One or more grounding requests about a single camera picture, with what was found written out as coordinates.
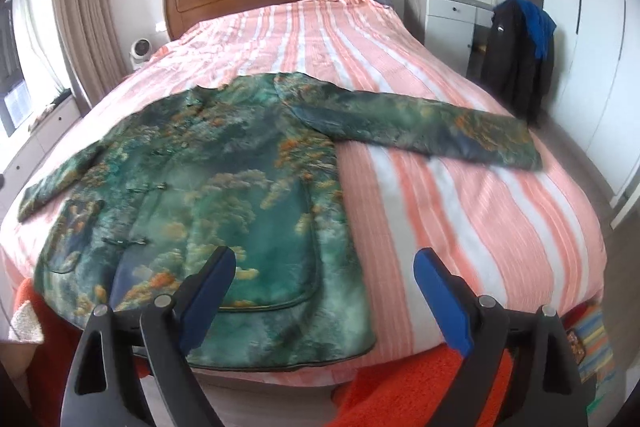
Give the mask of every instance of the pink and white striped blanket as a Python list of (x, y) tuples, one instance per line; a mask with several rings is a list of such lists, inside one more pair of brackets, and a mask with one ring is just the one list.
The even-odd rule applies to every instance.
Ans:
[[(33, 181), (154, 100), (196, 85), (218, 87), (240, 74), (277, 71), (506, 113), (415, 41), (393, 10), (372, 0), (303, 0), (202, 22), (160, 49), (63, 137)], [(412, 275), (421, 247), (432, 247), (478, 295), (511, 309), (534, 311), (550, 303), (564, 313), (596, 296), (606, 263), (598, 220), (580, 188), (539, 140), (536, 145), (543, 172), (339, 144), (344, 203), (378, 343), (363, 357), (328, 367), (233, 376), (328, 385), (353, 378), (358, 367), (437, 346), (440, 330)], [(0, 231), (14, 278), (32, 274), (65, 199), (20, 225), (21, 197)]]

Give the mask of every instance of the black jacket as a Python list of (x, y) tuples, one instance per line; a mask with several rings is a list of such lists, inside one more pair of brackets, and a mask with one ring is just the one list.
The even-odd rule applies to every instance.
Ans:
[(516, 0), (496, 7), (493, 21), (482, 64), (482, 87), (517, 118), (536, 123), (542, 97), (551, 86), (554, 38), (546, 58), (536, 58), (536, 45)]

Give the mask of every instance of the drawer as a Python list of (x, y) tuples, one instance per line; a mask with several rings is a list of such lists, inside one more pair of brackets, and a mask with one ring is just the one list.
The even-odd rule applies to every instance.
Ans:
[(70, 96), (40, 124), (35, 135), (45, 153), (52, 149), (78, 118), (80, 112), (76, 100)]
[(30, 138), (4, 170), (4, 187), (0, 188), (0, 204), (9, 208), (44, 158), (37, 140)]
[(494, 25), (491, 20), (491, 17), (494, 16), (494, 12), (490, 12), (489, 10), (483, 10), (482, 8), (476, 8), (476, 25), (484, 26), (485, 28), (490, 28)]
[(476, 7), (450, 0), (427, 0), (427, 15), (460, 22), (476, 22)]
[(4, 207), (4, 204), (2, 204), (2, 201), (0, 201), (0, 225), (2, 225), (2, 220), (4, 216), (6, 216), (6, 213), (7, 209)]

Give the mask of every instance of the white nightstand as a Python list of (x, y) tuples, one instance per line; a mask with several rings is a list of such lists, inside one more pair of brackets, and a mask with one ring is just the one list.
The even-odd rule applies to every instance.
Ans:
[(405, 0), (407, 29), (452, 70), (466, 75), (476, 25), (491, 27), (492, 7), (476, 0)]
[(79, 118), (76, 99), (70, 96), (31, 134), (28, 134), (25, 123), (3, 144), (0, 172), (4, 175), (4, 187), (0, 188), (0, 223), (35, 169)]

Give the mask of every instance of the blue gripper pad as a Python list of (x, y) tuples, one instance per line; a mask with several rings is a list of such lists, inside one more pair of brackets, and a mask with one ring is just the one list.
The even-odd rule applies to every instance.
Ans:
[(182, 334), (178, 347), (185, 357), (191, 349), (200, 347), (204, 341), (213, 318), (236, 276), (236, 254), (230, 248), (226, 248), (217, 260), (207, 261), (207, 264), (209, 263), (212, 263), (212, 266), (205, 265), (202, 268), (201, 272), (207, 272), (206, 277), (182, 315)]
[(430, 260), (431, 255), (436, 255), (431, 248), (422, 248), (415, 255), (415, 282), (436, 318), (447, 346), (466, 357), (474, 346), (469, 316), (453, 293), (453, 288), (449, 287), (447, 277), (452, 277), (451, 274), (444, 264), (435, 266)]

